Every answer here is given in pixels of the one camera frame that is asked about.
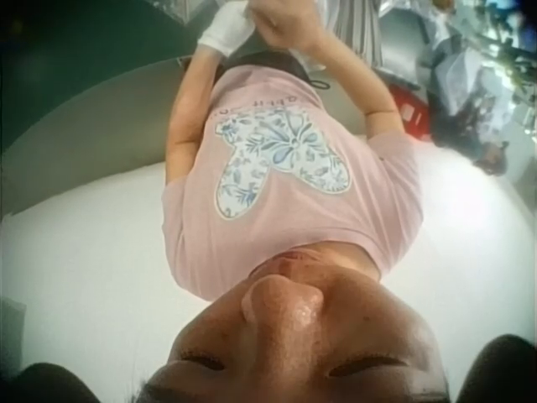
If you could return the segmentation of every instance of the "woman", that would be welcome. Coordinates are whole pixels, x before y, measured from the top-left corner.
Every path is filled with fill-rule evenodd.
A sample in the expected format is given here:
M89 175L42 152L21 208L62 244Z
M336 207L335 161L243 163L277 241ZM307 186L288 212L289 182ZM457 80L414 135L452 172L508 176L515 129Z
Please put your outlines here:
M244 14L227 11L181 83L163 195L172 273L213 302L140 401L446 401L430 329L379 284L422 221L413 147L387 87L325 31L313 0L250 0L270 46L339 81L368 142L326 113L286 54L250 56L213 88L222 54L248 36Z

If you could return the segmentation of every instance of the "t-shirt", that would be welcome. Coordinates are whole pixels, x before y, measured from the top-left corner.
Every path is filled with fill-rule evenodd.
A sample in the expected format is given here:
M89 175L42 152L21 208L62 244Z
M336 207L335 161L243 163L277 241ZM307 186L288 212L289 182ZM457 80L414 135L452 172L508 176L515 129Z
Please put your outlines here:
M196 162L163 204L172 274L208 301L275 255L323 241L361 246L384 274L422 222L408 135L365 143L308 84L251 65L215 85Z

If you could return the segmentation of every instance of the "eyebrow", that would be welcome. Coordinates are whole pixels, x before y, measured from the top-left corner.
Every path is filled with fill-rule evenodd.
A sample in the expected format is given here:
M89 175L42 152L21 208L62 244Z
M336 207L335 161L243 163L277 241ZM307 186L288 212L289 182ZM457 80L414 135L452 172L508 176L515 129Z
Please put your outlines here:
M136 403L196 403L199 398L182 390L145 385Z

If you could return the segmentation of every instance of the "hand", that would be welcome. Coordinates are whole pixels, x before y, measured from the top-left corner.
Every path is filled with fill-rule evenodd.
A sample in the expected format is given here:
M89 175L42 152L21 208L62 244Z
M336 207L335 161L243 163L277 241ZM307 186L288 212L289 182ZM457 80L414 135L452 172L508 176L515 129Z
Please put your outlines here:
M270 46L308 55L326 34L314 0L250 0L249 8Z
M246 15L247 4L246 0L224 4L198 44L213 48L229 57L253 34L253 21Z

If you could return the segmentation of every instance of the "white glove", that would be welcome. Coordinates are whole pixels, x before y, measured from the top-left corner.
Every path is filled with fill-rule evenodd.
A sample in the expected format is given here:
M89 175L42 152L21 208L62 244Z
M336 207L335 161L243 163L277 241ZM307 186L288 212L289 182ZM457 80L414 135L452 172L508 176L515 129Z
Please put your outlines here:
M229 57L253 34L255 25L246 15L248 1L231 1L224 4L211 26L198 40L198 44L209 46Z

